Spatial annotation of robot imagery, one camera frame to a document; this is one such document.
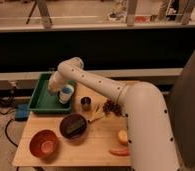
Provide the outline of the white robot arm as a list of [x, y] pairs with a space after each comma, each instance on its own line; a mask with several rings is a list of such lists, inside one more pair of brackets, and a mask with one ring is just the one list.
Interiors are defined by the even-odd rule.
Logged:
[[133, 85], [83, 70], [79, 57], [61, 62], [51, 75], [50, 92], [58, 92], [74, 80], [122, 107], [126, 115], [131, 168], [133, 171], [178, 171], [173, 132], [166, 102], [160, 90], [148, 82]]

